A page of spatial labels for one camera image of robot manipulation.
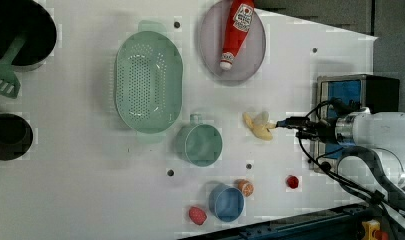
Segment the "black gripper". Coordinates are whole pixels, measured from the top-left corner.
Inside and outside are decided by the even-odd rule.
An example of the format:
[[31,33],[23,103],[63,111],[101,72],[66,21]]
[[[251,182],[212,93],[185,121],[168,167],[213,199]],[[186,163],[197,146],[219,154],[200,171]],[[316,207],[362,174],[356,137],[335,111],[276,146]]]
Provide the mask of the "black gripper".
[[298,129],[296,137],[324,144],[336,144],[336,118],[321,119],[319,122],[305,121],[303,117],[292,116],[276,122],[277,128]]

